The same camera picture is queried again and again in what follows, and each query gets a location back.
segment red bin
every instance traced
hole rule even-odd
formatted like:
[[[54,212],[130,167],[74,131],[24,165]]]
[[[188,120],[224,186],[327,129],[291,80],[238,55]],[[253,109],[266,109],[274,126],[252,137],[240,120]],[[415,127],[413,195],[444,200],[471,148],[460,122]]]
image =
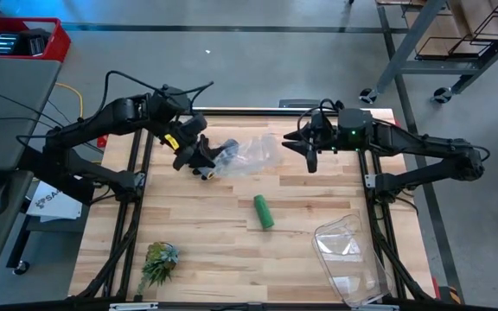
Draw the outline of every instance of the red bin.
[[[16,58],[29,60],[58,60],[63,62],[67,57],[68,48],[70,47],[70,38],[65,29],[61,26],[61,20],[58,18],[28,18],[28,17],[0,17],[0,32],[19,32],[29,29],[26,22],[44,22],[53,23],[54,29],[49,37],[48,45],[45,47],[42,55],[1,55],[2,58]]]

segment white paper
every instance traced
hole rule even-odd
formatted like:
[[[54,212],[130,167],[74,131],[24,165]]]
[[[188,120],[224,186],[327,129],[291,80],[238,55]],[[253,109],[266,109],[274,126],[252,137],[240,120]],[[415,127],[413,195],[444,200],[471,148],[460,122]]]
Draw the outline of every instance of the white paper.
[[[57,220],[57,219],[62,219],[62,218],[61,217],[53,217],[53,216],[40,216],[41,223],[48,222],[51,220]]]
[[[40,181],[26,214],[49,216],[59,219],[77,219],[82,213],[82,204],[61,190]]]

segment green cylinder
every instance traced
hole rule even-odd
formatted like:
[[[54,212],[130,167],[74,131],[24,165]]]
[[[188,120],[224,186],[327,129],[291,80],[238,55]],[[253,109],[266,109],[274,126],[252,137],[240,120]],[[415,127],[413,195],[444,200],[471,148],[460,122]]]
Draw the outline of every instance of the green cylinder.
[[[266,204],[265,197],[262,195],[257,195],[254,198],[255,209],[257,210],[257,215],[260,219],[260,224],[263,229],[268,229],[274,225],[274,219],[270,215],[270,209],[268,209],[268,204]]]

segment small succulent plant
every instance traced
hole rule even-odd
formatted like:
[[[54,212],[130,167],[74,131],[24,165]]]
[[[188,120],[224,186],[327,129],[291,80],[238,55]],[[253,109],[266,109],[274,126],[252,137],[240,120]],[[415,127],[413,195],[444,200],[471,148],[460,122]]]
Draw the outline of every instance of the small succulent plant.
[[[163,242],[155,242],[149,245],[145,263],[142,268],[142,281],[137,286],[137,294],[144,292],[145,286],[149,287],[156,282],[156,285],[163,285],[170,272],[178,263],[178,250],[176,247]]]

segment yellow label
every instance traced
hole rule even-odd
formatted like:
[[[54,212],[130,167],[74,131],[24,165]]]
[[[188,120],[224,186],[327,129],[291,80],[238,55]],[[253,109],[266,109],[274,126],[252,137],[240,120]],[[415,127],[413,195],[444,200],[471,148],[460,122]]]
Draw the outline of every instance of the yellow label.
[[[180,145],[178,144],[178,142],[170,134],[165,135],[164,139],[166,139],[166,140],[169,141],[170,146],[172,147],[172,149],[176,150],[176,149],[180,148]]]

